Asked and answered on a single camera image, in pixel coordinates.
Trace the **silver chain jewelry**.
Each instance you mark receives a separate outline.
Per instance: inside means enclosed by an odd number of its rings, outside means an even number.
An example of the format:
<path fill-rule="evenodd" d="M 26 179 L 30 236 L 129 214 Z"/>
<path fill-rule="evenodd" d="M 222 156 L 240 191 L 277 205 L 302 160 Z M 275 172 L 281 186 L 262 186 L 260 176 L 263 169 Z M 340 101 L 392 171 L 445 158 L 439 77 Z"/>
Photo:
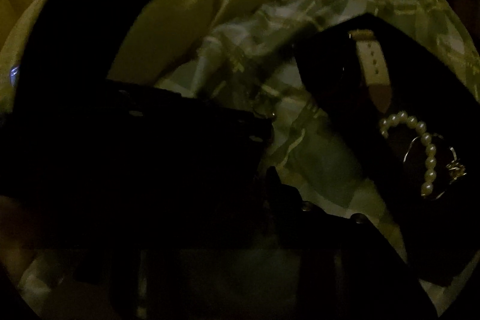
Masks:
<path fill-rule="evenodd" d="M 446 165 L 446 169 L 451 177 L 451 182 L 455 182 L 457 179 L 466 175 L 465 166 L 458 160 L 456 150 L 453 147 L 449 148 L 452 160 L 448 165 Z"/>

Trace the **black jewelry tray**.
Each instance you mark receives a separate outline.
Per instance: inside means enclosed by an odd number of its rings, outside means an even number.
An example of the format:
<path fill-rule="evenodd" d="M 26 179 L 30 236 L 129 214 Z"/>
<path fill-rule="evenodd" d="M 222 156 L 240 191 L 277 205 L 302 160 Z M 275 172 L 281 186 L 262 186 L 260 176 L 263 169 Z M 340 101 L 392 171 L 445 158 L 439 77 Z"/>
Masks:
<path fill-rule="evenodd" d="M 439 56 L 369 13 L 308 24 L 292 49 L 328 132 L 399 225 L 408 264 L 448 285 L 479 251 L 479 103 Z M 403 163 L 416 136 L 422 151 Z M 450 147 L 466 169 L 455 182 Z"/>

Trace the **blue green plaid bedsheet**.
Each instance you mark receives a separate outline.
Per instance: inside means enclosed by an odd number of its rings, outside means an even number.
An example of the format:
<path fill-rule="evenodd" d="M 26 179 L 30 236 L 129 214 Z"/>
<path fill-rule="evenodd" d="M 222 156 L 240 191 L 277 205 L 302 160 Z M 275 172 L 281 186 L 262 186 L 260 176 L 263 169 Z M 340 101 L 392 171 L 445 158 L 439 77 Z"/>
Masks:
<path fill-rule="evenodd" d="M 158 90 L 197 106 L 241 112 L 270 126 L 263 167 L 273 169 L 304 201 L 338 218 L 362 216 L 400 256 L 409 274 L 398 224 L 371 179 L 328 132 L 326 113 L 306 90 L 292 44 L 301 28 L 338 25 L 366 13 L 384 19 L 439 56 L 473 94 L 465 76 L 439 49 L 456 16 L 443 0 L 276 0 L 255 13 L 222 23 L 202 42 L 196 60 L 171 74 L 189 83 L 185 95 L 131 83 L 110 82 L 124 19 L 107 16 L 107 1 L 89 0 L 67 13 L 67 0 L 46 0 L 25 46 L 14 110 L 60 110 L 116 88 Z"/>

